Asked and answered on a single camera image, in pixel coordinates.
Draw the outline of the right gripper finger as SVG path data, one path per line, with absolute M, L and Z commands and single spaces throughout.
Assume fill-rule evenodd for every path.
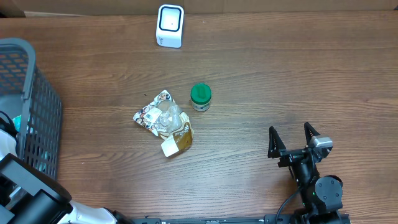
M 315 130 L 315 128 L 309 122 L 304 123 L 304 130 L 305 130 L 305 137 L 306 137 L 307 145 L 310 144 L 312 137 L 320 135 L 320 133 L 317 132 Z
M 269 149 L 267 156 L 268 158 L 278 158 L 286 151 L 286 147 L 279 137 L 276 129 L 271 126 L 269 128 Z

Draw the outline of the green lid jar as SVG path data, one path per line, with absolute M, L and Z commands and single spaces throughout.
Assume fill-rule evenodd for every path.
M 206 111 L 210 107 L 211 88 L 204 83 L 194 85 L 190 92 L 192 107 L 197 111 Z

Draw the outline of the brown clear snack bag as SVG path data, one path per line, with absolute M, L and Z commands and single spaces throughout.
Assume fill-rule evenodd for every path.
M 132 118 L 137 124 L 164 140 L 161 148 L 165 157 L 180 154 L 193 143 L 194 130 L 190 118 L 167 90 L 160 92 Z

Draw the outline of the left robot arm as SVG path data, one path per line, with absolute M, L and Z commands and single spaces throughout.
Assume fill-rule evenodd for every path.
M 1 159 L 1 223 L 132 223 L 117 211 L 91 208 L 72 200 L 56 180 L 29 165 L 39 160 L 27 146 L 29 155 L 20 159 L 9 152 Z

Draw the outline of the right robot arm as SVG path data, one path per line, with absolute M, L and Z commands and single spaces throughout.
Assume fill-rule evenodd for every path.
M 304 124 L 306 145 L 302 149 L 288 150 L 276 129 L 269 128 L 269 149 L 267 156 L 279 159 L 277 165 L 288 167 L 297 184 L 297 190 L 279 207 L 275 223 L 288 202 L 301 196 L 303 208 L 294 211 L 289 223 L 345 223 L 349 219 L 340 215 L 343 208 L 343 182 L 335 175 L 321 177 L 317 163 L 327 158 L 333 149 L 333 141 L 322 135 L 308 122 Z

